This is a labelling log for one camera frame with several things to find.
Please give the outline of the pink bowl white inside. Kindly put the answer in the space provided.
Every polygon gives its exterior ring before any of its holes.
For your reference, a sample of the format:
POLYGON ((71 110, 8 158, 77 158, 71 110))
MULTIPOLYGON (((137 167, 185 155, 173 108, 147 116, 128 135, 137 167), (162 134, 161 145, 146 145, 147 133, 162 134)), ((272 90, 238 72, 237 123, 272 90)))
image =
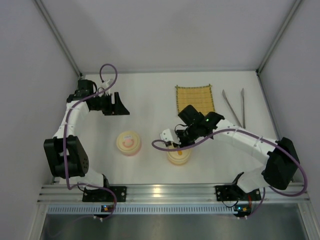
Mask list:
POLYGON ((126 139, 120 141, 117 146, 124 156, 134 156, 140 151, 141 145, 142 144, 140 141, 136 141, 134 139, 126 139))

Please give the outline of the cream lid with pink handle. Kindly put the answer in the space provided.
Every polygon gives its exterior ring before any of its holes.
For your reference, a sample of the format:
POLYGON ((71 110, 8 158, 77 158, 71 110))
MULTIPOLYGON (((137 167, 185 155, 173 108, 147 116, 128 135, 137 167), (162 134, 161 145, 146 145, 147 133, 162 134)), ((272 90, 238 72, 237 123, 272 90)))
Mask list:
POLYGON ((125 131, 118 135, 116 146, 126 156, 136 154, 141 148, 141 139, 135 131, 125 131))

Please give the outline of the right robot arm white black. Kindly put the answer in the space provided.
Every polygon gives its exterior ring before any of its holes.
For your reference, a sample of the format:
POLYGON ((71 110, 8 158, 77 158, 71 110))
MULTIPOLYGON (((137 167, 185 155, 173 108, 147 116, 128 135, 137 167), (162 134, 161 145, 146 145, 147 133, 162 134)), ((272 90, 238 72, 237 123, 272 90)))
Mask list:
POLYGON ((245 193, 263 187, 286 190, 298 169, 300 161, 294 143, 286 137, 280 140, 259 137, 216 112, 203 115, 192 105, 186 106, 178 117, 186 125, 185 129, 176 132, 179 147, 188 147, 201 137, 210 137, 244 151, 262 164, 254 170, 239 173, 233 181, 245 193))

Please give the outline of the cream lid with orange handle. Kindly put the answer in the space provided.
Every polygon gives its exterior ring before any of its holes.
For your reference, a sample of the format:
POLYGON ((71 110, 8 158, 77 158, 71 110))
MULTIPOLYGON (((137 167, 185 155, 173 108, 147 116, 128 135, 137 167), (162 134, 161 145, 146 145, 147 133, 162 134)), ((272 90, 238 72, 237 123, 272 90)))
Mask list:
POLYGON ((180 150, 173 146, 170 146, 168 149, 175 150, 175 151, 168 151, 167 156, 169 160, 176 161, 176 162, 187 161, 192 153, 191 149, 180 150))

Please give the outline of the orange bowl white inside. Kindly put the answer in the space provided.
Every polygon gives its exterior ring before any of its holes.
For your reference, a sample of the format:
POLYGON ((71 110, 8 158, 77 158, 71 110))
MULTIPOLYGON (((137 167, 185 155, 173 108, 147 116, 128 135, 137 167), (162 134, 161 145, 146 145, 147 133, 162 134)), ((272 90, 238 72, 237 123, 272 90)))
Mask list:
POLYGON ((191 152, 189 151, 173 151, 167 153, 167 159, 174 165, 181 166, 186 164, 190 157, 191 152))

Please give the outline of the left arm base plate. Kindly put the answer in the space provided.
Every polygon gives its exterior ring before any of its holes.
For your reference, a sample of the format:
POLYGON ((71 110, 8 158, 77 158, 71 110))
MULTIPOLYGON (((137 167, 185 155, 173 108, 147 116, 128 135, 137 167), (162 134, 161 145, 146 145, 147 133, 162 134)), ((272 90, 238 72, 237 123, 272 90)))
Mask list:
MULTIPOLYGON (((126 186, 110 186, 109 190, 112 191, 116 197, 117 202, 126 202, 127 187, 126 186)), ((87 187, 83 190, 82 202, 85 203, 104 203, 113 202, 114 196, 103 189, 89 189, 87 187)))

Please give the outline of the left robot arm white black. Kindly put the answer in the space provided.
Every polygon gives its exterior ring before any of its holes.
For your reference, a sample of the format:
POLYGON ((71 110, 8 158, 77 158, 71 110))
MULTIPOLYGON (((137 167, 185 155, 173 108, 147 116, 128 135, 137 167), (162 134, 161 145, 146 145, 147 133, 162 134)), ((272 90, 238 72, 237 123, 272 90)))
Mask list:
POLYGON ((64 179, 70 190, 79 186, 110 190, 105 175, 90 167, 89 157, 79 135, 90 112, 101 112, 105 116, 129 115, 119 93, 109 92, 114 84, 114 80, 107 80, 97 86, 92 80, 80 79, 75 92, 66 99, 65 115, 57 132, 44 141, 43 147, 51 174, 64 179))

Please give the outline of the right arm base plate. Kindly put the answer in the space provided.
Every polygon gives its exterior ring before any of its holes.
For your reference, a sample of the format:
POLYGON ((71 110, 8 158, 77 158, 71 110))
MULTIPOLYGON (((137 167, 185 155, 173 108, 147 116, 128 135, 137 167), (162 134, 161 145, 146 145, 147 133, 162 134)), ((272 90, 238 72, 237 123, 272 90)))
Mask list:
POLYGON ((248 201, 249 199, 252 201, 260 201, 262 199, 261 193, 258 189, 246 193, 235 184, 216 185, 215 193, 218 202, 248 201))

